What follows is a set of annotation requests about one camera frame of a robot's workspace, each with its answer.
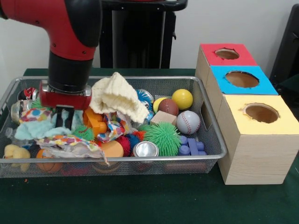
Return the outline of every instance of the light blue cloth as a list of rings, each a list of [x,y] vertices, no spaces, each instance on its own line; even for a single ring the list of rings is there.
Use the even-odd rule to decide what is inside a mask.
[[[68,112],[62,112],[62,119],[64,121],[63,127],[55,128],[56,124],[55,114],[51,121],[43,120],[43,121],[29,121],[20,124],[15,133],[15,138],[19,140],[33,140],[33,139],[43,139],[45,137],[52,137],[57,134],[66,135],[71,134],[71,130],[65,128],[65,120],[68,117]],[[71,129],[75,130],[79,125],[83,124],[83,111],[75,111],[73,116],[73,121],[71,125]]]

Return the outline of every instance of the yellow ball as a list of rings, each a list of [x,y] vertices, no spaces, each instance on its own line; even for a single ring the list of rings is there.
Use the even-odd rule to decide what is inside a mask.
[[[188,90],[179,89],[173,93],[172,100],[176,102],[179,110],[185,110],[192,106],[193,96]]]
[[[164,99],[167,99],[167,97],[162,97],[162,98],[159,98],[157,100],[154,101],[154,104],[153,104],[153,109],[154,109],[154,112],[157,113],[158,112],[158,107],[159,107],[159,104],[162,100]]]

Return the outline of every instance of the yellow box top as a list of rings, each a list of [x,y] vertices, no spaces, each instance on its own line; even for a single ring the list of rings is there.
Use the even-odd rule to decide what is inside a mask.
[[[240,134],[299,134],[299,122],[281,96],[224,95],[224,97]]]

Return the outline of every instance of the orange toy block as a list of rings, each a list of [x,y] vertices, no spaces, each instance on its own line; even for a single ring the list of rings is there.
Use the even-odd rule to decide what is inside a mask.
[[[94,136],[107,132],[107,125],[103,121],[103,116],[93,112],[90,107],[83,113],[83,122],[93,130]]]

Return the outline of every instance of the purple toy block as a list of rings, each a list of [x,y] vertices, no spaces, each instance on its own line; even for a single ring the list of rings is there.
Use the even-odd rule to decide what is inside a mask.
[[[181,136],[181,142],[182,142],[182,146],[187,146],[188,145],[187,137]]]
[[[206,155],[206,152],[205,151],[198,151],[198,155]]]
[[[190,148],[188,146],[181,146],[178,149],[178,155],[190,155]]]
[[[191,155],[198,155],[198,150],[196,147],[196,140],[188,138],[188,145],[190,148]]]
[[[197,147],[198,151],[204,151],[205,150],[205,145],[204,145],[204,143],[202,143],[202,141],[196,142],[196,147]]]

